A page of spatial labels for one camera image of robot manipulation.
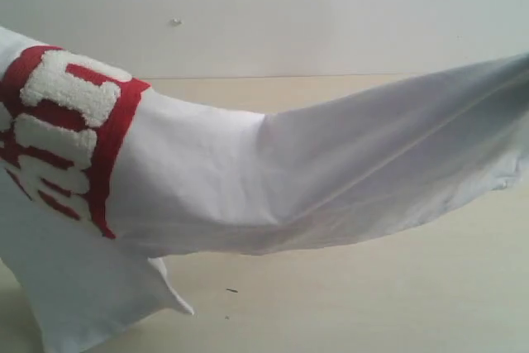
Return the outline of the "white t-shirt red lettering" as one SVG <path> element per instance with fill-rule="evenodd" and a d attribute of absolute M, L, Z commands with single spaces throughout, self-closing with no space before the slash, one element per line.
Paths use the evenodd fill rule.
<path fill-rule="evenodd" d="M 1 31 L 1 258 L 47 352 L 163 309 L 167 255 L 351 245 L 431 222 L 528 166 L 528 57 L 263 114 L 188 103 Z"/>

